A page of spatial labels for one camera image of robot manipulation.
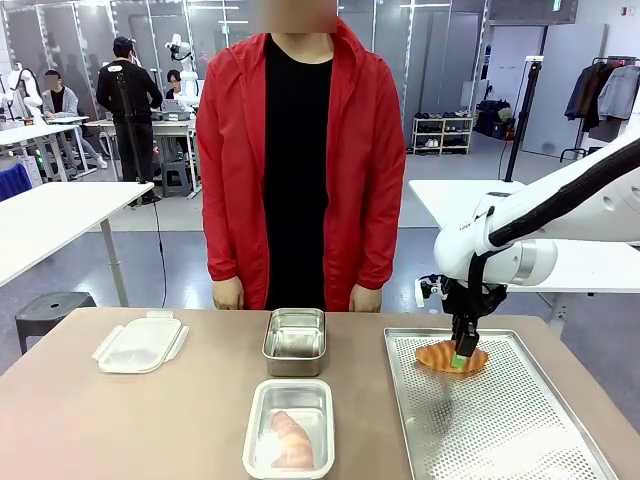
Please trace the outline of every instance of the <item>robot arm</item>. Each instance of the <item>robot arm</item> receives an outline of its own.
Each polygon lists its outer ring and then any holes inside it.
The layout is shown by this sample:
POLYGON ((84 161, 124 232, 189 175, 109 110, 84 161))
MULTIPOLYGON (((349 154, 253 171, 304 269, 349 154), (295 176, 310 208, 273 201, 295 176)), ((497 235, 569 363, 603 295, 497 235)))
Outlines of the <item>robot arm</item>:
POLYGON ((472 219, 442 230, 434 253, 445 311, 454 316, 454 363, 471 356, 478 319, 504 300, 507 284, 537 285, 551 274, 557 249, 540 239, 640 239, 638 167, 633 129, 512 195, 487 195, 472 219))
POLYGON ((200 88, 198 87, 198 74, 193 70, 193 55, 191 45, 183 42, 179 34, 174 34, 165 47, 171 52, 171 60, 182 64, 180 79, 182 91, 174 96, 185 107, 197 107, 200 104, 200 88))
POLYGON ((11 107, 15 92, 20 86, 20 83, 23 83, 24 89, 27 92, 27 97, 23 99, 24 104, 31 112, 31 116, 35 123, 44 122, 42 112, 40 111, 42 97, 40 97, 40 88, 38 87, 38 83, 36 82, 33 72, 28 68, 23 68, 21 63, 16 63, 16 68, 11 71, 7 81, 9 91, 0 94, 2 102, 11 107))

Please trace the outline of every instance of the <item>tabletop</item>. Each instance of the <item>tabletop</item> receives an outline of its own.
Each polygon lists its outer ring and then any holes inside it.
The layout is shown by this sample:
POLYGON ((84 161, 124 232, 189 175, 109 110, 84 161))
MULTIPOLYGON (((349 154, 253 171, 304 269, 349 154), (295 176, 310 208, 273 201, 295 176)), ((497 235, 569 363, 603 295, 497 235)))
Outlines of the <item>tabletop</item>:
POLYGON ((82 123, 85 120, 88 120, 89 117, 56 117, 56 118, 48 118, 48 123, 82 123))
MULTIPOLYGON (((241 456, 267 312, 177 310, 190 328, 175 360, 139 376, 106 375, 91 358, 142 309, 78 309, 0 377, 0 478, 246 480, 241 456)), ((410 480, 384 347, 385 327, 450 328, 446 315, 327 314, 333 480, 410 480)), ((640 436, 540 319, 487 317, 515 330, 620 480, 637 478, 640 436)))
MULTIPOLYGON (((524 185, 500 180, 412 180, 411 189, 440 228, 471 219, 488 192, 514 193, 524 185)), ((540 285, 510 292, 640 293, 640 253, 625 243, 554 240, 558 261, 540 285)))
POLYGON ((0 287, 152 188, 53 182, 0 202, 0 287))
MULTIPOLYGON (((196 128, 195 120, 178 120, 178 121, 170 121, 170 120, 155 120, 151 122, 154 128, 162 128, 162 127, 189 127, 196 128)), ((85 124, 87 127, 113 127, 112 120, 95 120, 93 122, 87 122, 85 124)))
POLYGON ((0 131, 0 145, 12 145, 32 138, 44 137, 53 133, 66 132, 76 128, 75 125, 47 125, 39 123, 24 127, 10 128, 0 131))

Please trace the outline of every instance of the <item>white table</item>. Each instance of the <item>white table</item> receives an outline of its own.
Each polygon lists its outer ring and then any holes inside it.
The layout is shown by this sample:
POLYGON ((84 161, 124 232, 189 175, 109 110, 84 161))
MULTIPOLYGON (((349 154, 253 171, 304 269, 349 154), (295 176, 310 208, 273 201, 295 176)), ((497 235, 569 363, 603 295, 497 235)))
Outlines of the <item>white table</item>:
MULTIPOLYGON (((86 124, 87 127, 97 127, 103 131, 107 137, 107 148, 109 149, 109 155, 113 159, 113 147, 111 144, 111 138, 116 136, 116 128, 111 120, 97 120, 95 122, 89 122, 86 124)), ((196 121, 195 120, 178 120, 178 121, 154 121, 152 122, 153 126, 153 135, 155 137, 186 137, 187 139, 187 149, 189 154, 189 167, 191 169, 191 193, 188 198, 195 197, 200 190, 202 190, 202 185, 198 184, 198 178, 196 176, 195 165, 193 162, 193 151, 191 150, 191 141, 190 139, 194 136, 196 131, 196 121)), ((198 162, 198 154, 197 154, 197 146, 196 146, 196 162, 198 162)))
MULTIPOLYGON (((88 120, 89 117, 56 117, 56 118, 48 118, 47 123, 55 124, 55 125, 81 125, 82 122, 88 120)), ((78 178, 84 177, 85 175, 89 175, 90 173, 98 170, 97 168, 89 169, 87 165, 87 158, 84 155, 84 149, 82 148, 82 143, 80 142, 80 128, 76 127, 73 129, 73 133, 76 137, 76 145, 78 146, 78 152, 80 153, 80 160, 82 160, 82 166, 84 167, 84 172, 78 173, 76 176, 78 178)))
POLYGON ((0 202, 0 287, 99 223, 120 305, 129 306, 109 217, 152 188, 133 182, 47 183, 0 202))
POLYGON ((60 175, 60 179, 63 182, 66 182, 67 173, 64 169, 64 164, 62 163, 62 156, 60 155, 60 148, 58 147, 56 135, 76 128, 77 127, 75 125, 47 125, 45 123, 10 128, 8 130, 0 131, 0 145, 6 147, 9 145, 19 144, 22 147, 22 154, 26 157, 28 141, 33 140, 45 159, 44 169, 47 177, 53 179, 53 170, 51 169, 49 162, 46 160, 47 150, 43 139, 47 139, 51 145, 51 150, 53 151, 53 156, 56 159, 56 164, 58 165, 58 174, 60 175))
MULTIPOLYGON (((519 182, 499 180, 413 180, 411 189, 440 228, 471 219, 489 192, 513 193, 519 182)), ((579 294, 640 293, 640 253, 625 243, 554 240, 555 268, 540 285, 509 285, 509 292, 553 293, 551 327, 562 333, 572 300, 579 294)))

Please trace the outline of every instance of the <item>black shirt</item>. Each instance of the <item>black shirt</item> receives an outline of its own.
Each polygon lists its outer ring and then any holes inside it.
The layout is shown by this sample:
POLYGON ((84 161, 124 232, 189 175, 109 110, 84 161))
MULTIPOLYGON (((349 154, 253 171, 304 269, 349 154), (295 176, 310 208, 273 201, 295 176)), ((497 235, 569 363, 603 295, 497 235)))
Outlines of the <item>black shirt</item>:
POLYGON ((53 101, 53 112, 60 113, 62 111, 62 100, 64 99, 64 87, 59 92, 51 90, 51 100, 53 101))
POLYGON ((96 89, 98 103, 113 114, 114 123, 120 123, 124 120, 125 112, 118 88, 117 73, 108 70, 109 67, 115 65, 122 67, 124 80, 127 84, 129 104, 136 121, 150 122, 151 108, 158 108, 162 105, 162 93, 144 68, 127 60, 116 60, 100 69, 98 88, 96 89))
POLYGON ((324 215, 332 61, 299 63, 271 36, 266 56, 267 309, 324 309, 324 215))

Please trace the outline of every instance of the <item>shoe rack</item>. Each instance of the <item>shoe rack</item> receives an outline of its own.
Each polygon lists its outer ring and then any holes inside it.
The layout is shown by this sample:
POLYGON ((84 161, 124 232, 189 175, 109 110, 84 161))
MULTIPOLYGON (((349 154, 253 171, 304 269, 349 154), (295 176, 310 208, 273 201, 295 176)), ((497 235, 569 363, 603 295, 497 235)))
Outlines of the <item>shoe rack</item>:
POLYGON ((411 147, 414 155, 467 154, 473 121, 470 117, 415 118, 411 147), (427 146, 436 141, 437 146, 427 146))

